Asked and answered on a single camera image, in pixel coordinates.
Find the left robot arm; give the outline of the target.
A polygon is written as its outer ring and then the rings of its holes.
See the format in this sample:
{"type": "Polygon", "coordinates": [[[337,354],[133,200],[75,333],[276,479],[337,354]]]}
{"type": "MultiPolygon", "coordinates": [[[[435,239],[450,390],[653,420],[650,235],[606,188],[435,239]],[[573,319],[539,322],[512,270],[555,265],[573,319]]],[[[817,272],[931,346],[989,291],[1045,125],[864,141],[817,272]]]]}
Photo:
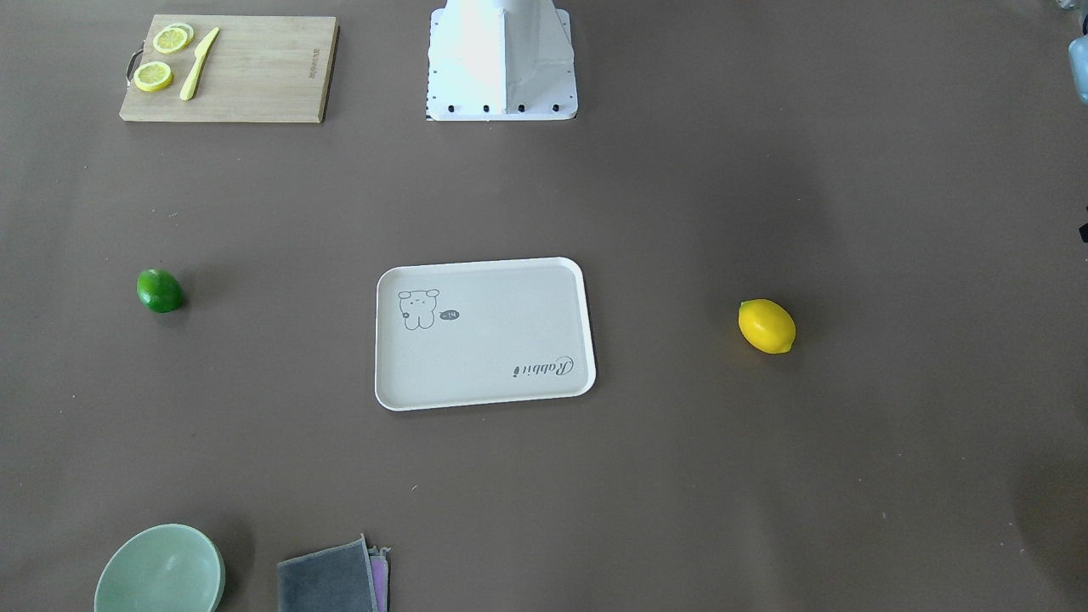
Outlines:
{"type": "Polygon", "coordinates": [[[1068,57],[1074,87],[1081,105],[1087,105],[1087,1],[1054,1],[1077,17],[1079,35],[1070,42],[1068,57]]]}

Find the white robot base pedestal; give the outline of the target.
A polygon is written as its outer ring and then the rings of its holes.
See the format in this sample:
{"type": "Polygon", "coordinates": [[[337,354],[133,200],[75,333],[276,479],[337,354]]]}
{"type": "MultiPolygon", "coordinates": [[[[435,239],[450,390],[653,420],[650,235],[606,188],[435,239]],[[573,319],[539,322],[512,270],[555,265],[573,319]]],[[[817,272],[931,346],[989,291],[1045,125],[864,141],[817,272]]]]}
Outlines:
{"type": "Polygon", "coordinates": [[[448,1],[431,13],[428,120],[564,121],[578,110],[567,11],[552,1],[448,1]]]}

